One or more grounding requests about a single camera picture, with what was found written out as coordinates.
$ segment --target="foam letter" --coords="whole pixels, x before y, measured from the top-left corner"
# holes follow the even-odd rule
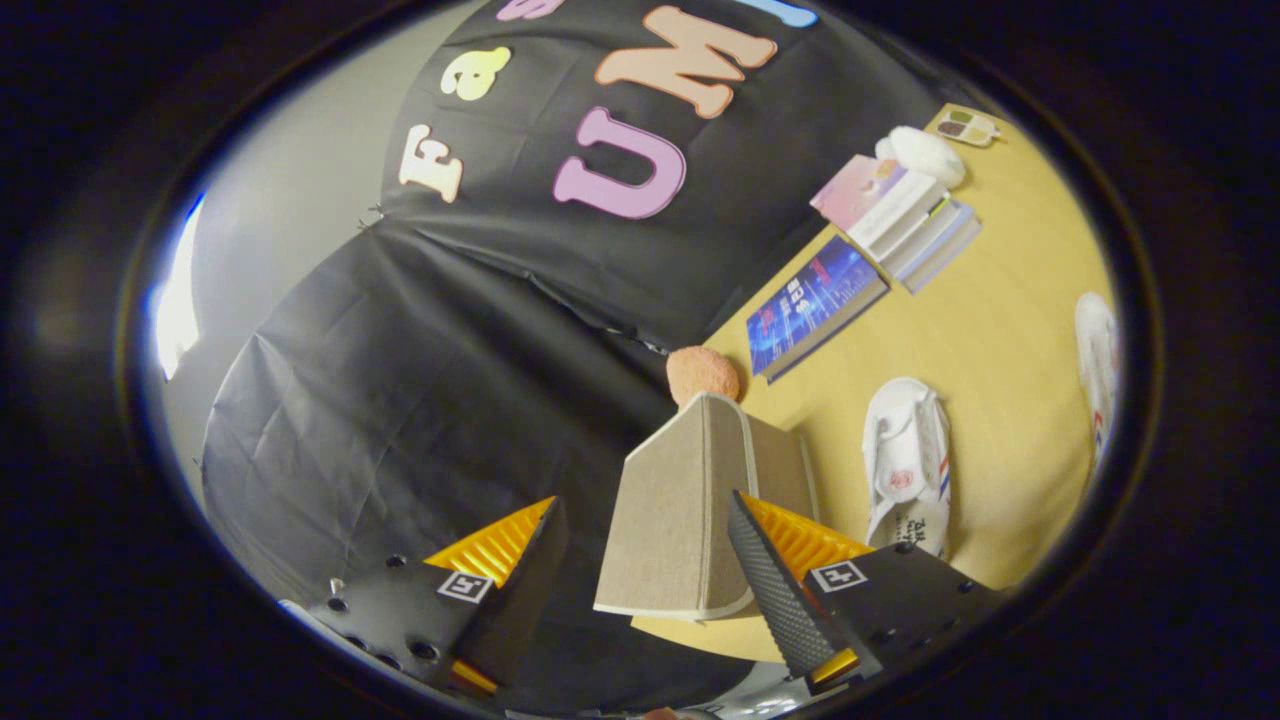
[[[733,100],[733,91],[726,85],[703,85],[690,77],[745,77],[742,70],[717,50],[733,56],[746,68],[759,68],[778,50],[778,45],[769,38],[751,37],[687,15],[671,5],[663,5],[645,15],[644,26],[673,47],[637,47],[611,53],[595,69],[595,81],[609,85],[625,79],[646,85],[687,100],[698,110],[698,115],[707,119],[724,111]]]
[[[561,202],[577,200],[620,218],[639,220],[657,214],[685,184],[685,156],[666,140],[609,118],[604,108],[593,108],[577,128],[577,142],[586,147],[608,142],[643,155],[653,163],[653,176],[634,186],[593,173],[579,156],[561,165],[553,195]]]
[[[782,24],[788,27],[809,27],[818,22],[818,15],[813,10],[805,10],[804,8],[796,8],[795,5],[787,5],[786,3],[780,3],[778,0],[733,0],[735,3],[741,3],[748,8],[755,8],[756,10],[764,10],[765,13],[782,20]]]
[[[498,79],[498,70],[506,68],[508,61],[511,61],[509,47],[463,53],[444,68],[440,91],[445,95],[457,92],[463,100],[479,100],[489,92]]]
[[[462,160],[449,159],[436,163],[449,155],[449,147],[443,142],[428,140],[431,128],[413,126],[408,128],[408,141],[404,142],[404,156],[401,159],[401,184],[416,182],[440,193],[445,202],[458,197],[458,184],[462,183]]]
[[[515,20],[525,18],[532,20],[544,18],[556,12],[564,0],[511,0],[503,9],[498,10],[499,20]]]

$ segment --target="pink letter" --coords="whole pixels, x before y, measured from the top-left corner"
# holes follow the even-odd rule
[[[621,79],[646,85],[692,104],[698,117],[708,120],[728,108],[733,91],[723,83],[705,85],[692,78],[740,81],[746,76],[721,53],[731,55],[744,68],[759,68],[778,50],[772,40],[751,37],[669,5],[645,15],[644,27],[671,47],[609,53],[595,68],[595,82],[609,85]]]
[[[648,158],[653,163],[653,176],[644,184],[626,184],[588,170],[586,163],[575,155],[556,176],[556,200],[577,200],[620,218],[639,220],[671,204],[685,184],[685,156],[678,147],[609,118],[604,108],[593,108],[577,128],[577,143],[589,147],[602,141]]]
[[[563,3],[564,0],[511,0],[503,9],[498,10],[498,19],[506,22],[518,18],[526,20],[545,18]]]

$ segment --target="yellow table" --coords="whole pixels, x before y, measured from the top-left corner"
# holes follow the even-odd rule
[[[952,109],[961,108],[946,105],[927,129]],[[867,405],[896,377],[932,386],[951,420],[950,561],[1002,588],[1039,561],[1080,497],[1093,446],[1076,377],[1075,302],[1087,291],[1112,299],[1101,251],[1070,190],[1018,128],[992,120],[1001,138],[989,147],[948,141],[969,169],[954,196],[972,205],[983,225],[969,247],[919,295],[891,283],[865,314],[772,386],[750,378],[741,405],[805,437],[822,523],[861,541],[869,506],[861,452]],[[707,341],[742,378],[751,364],[746,318],[833,229],[828,225]],[[754,606],[732,619],[636,618],[632,626],[722,655],[782,661]]]

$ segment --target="white book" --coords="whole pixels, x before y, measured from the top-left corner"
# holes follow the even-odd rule
[[[969,245],[969,241],[972,241],[979,231],[982,231],[982,223],[970,215],[969,220],[952,233],[951,240],[943,247],[938,249],[933,256],[922,263],[920,266],[911,273],[911,275],[902,281],[906,290],[911,295],[920,292],[920,288],[928,284],[929,281],[932,281],[933,277],[942,270],[942,268],[946,268],[951,260],[955,260],[955,258],[960,255],[960,251]]]
[[[947,188],[936,178],[908,170],[884,197],[849,229],[849,237],[879,261],[913,229],[923,224],[928,211],[946,196]]]
[[[936,252],[950,243],[952,236],[973,217],[973,208],[948,200],[920,229],[904,240],[882,265],[899,281],[908,278]]]

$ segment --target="beige box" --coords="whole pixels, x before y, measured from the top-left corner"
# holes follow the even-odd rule
[[[803,438],[699,393],[623,464],[595,610],[710,620],[746,607],[728,541],[735,489],[819,520]]]

